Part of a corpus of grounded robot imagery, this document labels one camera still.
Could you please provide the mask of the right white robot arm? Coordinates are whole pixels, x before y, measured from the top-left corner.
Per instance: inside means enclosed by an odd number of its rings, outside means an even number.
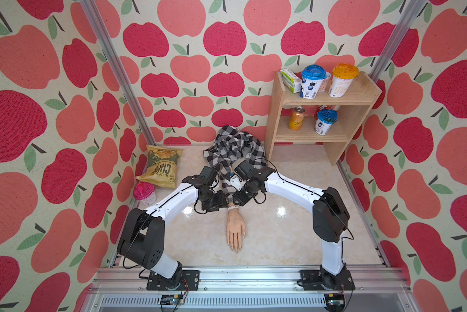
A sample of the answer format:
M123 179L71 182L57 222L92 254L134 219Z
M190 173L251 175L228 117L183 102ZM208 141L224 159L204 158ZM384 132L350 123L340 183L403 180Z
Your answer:
M349 229L350 214L335 188L313 188L272 168L241 174L240 178L231 178L229 184L236 190L233 202L238 206L254 200L261 192L281 196L312 214L313 231L321 240L322 261L317 270L300 271L298 286L305 291L337 293L356 289L343 259L344 233Z

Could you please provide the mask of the black white plaid shirt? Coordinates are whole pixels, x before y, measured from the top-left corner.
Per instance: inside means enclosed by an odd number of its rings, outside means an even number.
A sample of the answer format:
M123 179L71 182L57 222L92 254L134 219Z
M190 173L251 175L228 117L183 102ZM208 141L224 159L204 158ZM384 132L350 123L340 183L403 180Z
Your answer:
M234 204L233 194L236 191L230 184L232 165L245 158L256 169L267 166L262 143L250 133L232 126L223 126L218 131L213 145L204 150L204 157L210 167L220 174L222 191L229 205Z

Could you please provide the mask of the mannequin hand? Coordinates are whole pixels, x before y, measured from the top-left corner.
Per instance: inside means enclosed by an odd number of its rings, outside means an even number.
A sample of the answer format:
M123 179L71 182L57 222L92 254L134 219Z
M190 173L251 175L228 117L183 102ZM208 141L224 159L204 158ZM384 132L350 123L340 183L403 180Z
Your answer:
M227 243L232 251L238 253L243 247L243 239L246 237L247 229L244 218L239 209L228 211L226 221Z

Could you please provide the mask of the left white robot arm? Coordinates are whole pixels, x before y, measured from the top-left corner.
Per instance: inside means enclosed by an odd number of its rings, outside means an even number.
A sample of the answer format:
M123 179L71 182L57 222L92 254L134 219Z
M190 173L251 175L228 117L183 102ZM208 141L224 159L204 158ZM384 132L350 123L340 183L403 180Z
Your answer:
M126 218L117 252L157 276L160 285L176 290L182 280L182 264L165 253L165 226L185 208L201 203L201 209L216 212L227 208L223 191L215 191L204 176L186 177L166 198L146 209L133 209Z

